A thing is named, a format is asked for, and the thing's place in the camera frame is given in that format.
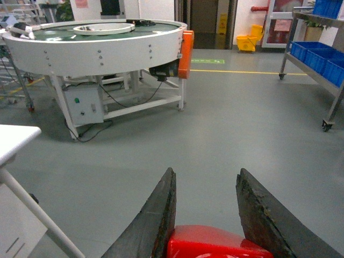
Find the blue plastic bin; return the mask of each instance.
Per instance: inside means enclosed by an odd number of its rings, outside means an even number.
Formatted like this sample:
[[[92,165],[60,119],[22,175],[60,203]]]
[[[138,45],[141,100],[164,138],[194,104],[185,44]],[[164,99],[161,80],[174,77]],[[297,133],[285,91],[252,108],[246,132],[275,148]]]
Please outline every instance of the blue plastic bin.
[[[337,19],[343,0],[316,0],[313,14]]]
[[[344,80],[344,60],[327,61],[324,77],[339,88]]]
[[[323,75],[326,62],[329,59],[344,60],[344,53],[334,49],[308,50],[305,64],[311,67],[318,74]]]
[[[332,49],[332,47],[317,41],[292,42],[290,54],[295,56],[301,62],[304,62],[308,49]]]

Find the white table leg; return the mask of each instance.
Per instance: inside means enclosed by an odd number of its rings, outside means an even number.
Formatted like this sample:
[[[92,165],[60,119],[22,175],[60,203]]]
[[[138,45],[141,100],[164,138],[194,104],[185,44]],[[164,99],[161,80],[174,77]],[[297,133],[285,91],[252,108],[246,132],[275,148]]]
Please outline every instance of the white table leg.
[[[48,229],[51,239],[69,256],[73,258],[85,258],[85,255],[73,244],[73,242],[63,233],[55,222],[44,212],[44,210],[32,199],[25,189],[15,180],[15,178],[4,168],[0,168],[0,183],[8,188],[28,207],[28,209],[43,223]]]

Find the control box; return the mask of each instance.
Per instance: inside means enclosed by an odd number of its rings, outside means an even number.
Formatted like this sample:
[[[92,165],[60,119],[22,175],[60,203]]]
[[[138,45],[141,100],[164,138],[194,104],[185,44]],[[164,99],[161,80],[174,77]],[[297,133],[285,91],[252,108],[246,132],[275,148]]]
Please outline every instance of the control box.
[[[97,83],[70,85],[63,93],[74,125],[104,122],[103,92]]]

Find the white table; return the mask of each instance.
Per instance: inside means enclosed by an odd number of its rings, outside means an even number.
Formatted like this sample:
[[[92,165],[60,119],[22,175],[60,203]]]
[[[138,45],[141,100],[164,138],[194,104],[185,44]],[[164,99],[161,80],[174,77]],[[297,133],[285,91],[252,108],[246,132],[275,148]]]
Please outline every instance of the white table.
[[[29,211],[46,227],[49,237],[69,256],[82,257],[85,256],[80,250],[71,242],[71,240],[60,230],[54,221],[43,211],[43,209],[33,200],[33,198],[25,191],[25,189],[14,179],[14,177],[5,169],[5,165],[14,160],[16,153],[27,145],[31,140],[41,133],[40,128],[32,126],[16,126],[16,125],[0,125],[0,186],[4,184],[6,187],[1,187],[4,193],[9,192],[16,195],[22,204],[24,204]],[[0,212],[5,212],[6,207],[0,207]],[[22,245],[17,250],[23,252],[28,245]]]

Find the metal rack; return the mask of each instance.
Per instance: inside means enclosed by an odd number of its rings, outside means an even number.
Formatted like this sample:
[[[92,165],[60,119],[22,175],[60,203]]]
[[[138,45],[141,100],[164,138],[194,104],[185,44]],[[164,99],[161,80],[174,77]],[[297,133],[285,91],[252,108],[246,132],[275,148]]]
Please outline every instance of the metal rack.
[[[0,65],[0,72],[2,71],[2,67],[8,72],[7,76],[0,75],[0,82],[2,84],[1,85],[2,88],[4,88],[8,84],[16,82],[16,83],[18,83],[19,86],[21,86],[21,89],[24,93],[24,95],[0,93],[0,99],[3,97],[6,97],[10,101],[10,99],[12,99],[12,98],[14,98],[14,99],[24,98],[26,101],[26,106],[28,108],[28,111],[33,112],[34,111],[34,104],[33,104],[32,98],[30,97],[30,94],[27,91],[27,88],[26,88],[26,85],[25,85],[24,80],[22,78],[21,72],[13,63],[12,56],[11,56],[10,52],[8,51],[7,46],[1,42],[0,42],[0,58],[1,58],[1,63],[3,65],[3,66]]]
[[[41,24],[40,7],[36,3],[31,2],[31,0],[2,0],[1,2],[1,19],[3,19],[6,15],[13,15],[19,22],[25,22],[29,24]]]
[[[312,15],[309,12],[303,12],[304,10],[309,10],[309,8],[297,8],[297,10],[300,11],[294,11],[293,12],[293,20],[291,24],[291,31],[289,35],[289,41],[285,48],[284,52],[284,58],[282,61],[282,67],[281,71],[279,73],[279,78],[282,80],[284,79],[284,76],[286,75],[284,73],[285,63],[287,60],[292,62],[294,65],[296,65],[298,68],[300,68],[302,71],[308,74],[309,77],[314,79],[316,82],[318,82],[321,86],[323,86],[326,90],[328,90],[334,97],[334,101],[332,103],[331,109],[328,113],[328,115],[322,120],[322,129],[324,132],[327,132],[329,129],[331,129],[332,125],[334,125],[334,116],[339,108],[339,105],[344,97],[344,82],[341,84],[341,86],[338,88],[336,85],[322,77],[320,74],[315,72],[313,69],[311,69],[306,64],[302,63],[298,59],[296,59],[294,56],[292,56],[290,52],[290,46],[291,42],[294,39],[295,31],[297,22],[299,19],[301,20],[310,20],[312,22],[320,23],[325,26],[335,27],[338,28],[337,35],[334,39],[332,47],[339,50],[344,51],[344,21],[341,20],[335,20],[330,18],[325,18],[321,16]]]

